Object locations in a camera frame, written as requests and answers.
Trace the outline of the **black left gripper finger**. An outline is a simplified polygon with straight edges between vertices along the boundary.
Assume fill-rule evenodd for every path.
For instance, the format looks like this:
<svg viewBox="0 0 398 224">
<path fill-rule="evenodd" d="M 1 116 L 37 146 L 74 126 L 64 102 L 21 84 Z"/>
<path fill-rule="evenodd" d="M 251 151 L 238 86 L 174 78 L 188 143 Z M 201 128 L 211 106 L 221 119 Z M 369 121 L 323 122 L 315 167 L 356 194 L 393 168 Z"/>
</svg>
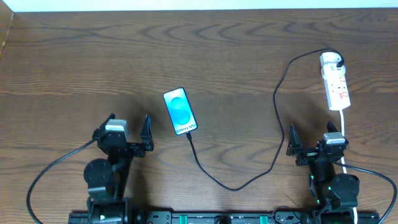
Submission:
<svg viewBox="0 0 398 224">
<path fill-rule="evenodd" d="M 154 141 L 152 137 L 152 131 L 151 131 L 151 118 L 147 114 L 144 120 L 144 123 L 142 125 L 140 137 L 142 140 L 142 144 L 144 145 L 144 148 L 146 151 L 153 151 L 154 150 Z"/>
<path fill-rule="evenodd" d="M 107 123 L 111 120 L 114 119 L 116 117 L 116 115 L 114 113 L 111 113 L 106 120 L 93 131 L 93 135 L 92 135 L 92 139 L 93 140 L 99 140 L 101 139 L 105 133 L 106 133 L 106 125 Z"/>
</svg>

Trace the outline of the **blue Galaxy smartphone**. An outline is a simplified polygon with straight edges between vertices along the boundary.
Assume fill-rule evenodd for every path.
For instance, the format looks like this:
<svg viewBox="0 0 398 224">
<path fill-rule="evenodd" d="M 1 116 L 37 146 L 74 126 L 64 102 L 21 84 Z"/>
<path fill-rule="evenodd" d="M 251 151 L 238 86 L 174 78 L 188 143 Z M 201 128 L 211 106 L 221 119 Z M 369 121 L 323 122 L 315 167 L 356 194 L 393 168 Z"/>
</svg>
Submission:
<svg viewBox="0 0 398 224">
<path fill-rule="evenodd" d="M 163 99 L 176 135 L 186 134 L 198 128 L 195 115 L 183 87 L 164 93 Z"/>
</svg>

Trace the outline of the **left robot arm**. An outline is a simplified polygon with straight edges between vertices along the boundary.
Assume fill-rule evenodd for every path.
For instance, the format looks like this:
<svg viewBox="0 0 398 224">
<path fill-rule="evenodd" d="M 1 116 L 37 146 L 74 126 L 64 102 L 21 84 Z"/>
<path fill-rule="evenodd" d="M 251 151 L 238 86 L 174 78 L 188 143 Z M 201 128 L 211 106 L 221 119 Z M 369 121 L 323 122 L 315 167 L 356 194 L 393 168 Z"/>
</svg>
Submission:
<svg viewBox="0 0 398 224">
<path fill-rule="evenodd" d="M 142 125 L 141 142 L 128 142 L 127 121 L 115 114 L 104 121 L 92 135 L 92 140 L 107 155 L 95 159 L 84 169 L 88 184 L 88 223 L 131 223 L 129 199 L 124 196 L 132 160 L 154 150 L 151 118 Z"/>
</svg>

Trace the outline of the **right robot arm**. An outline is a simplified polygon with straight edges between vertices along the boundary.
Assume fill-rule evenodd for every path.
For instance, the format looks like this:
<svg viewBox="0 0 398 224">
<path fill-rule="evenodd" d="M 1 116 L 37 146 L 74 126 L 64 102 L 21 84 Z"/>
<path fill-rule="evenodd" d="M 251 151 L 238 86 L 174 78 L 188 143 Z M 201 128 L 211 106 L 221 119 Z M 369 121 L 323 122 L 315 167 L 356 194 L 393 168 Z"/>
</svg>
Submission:
<svg viewBox="0 0 398 224">
<path fill-rule="evenodd" d="M 309 166 L 310 191 L 318 203 L 317 208 L 304 213 L 301 219 L 303 223 L 354 223 L 359 179 L 351 174 L 337 174 L 334 168 L 349 142 L 332 122 L 328 122 L 327 130 L 315 147 L 305 148 L 294 125 L 289 128 L 286 154 L 296 157 L 297 166 Z"/>
</svg>

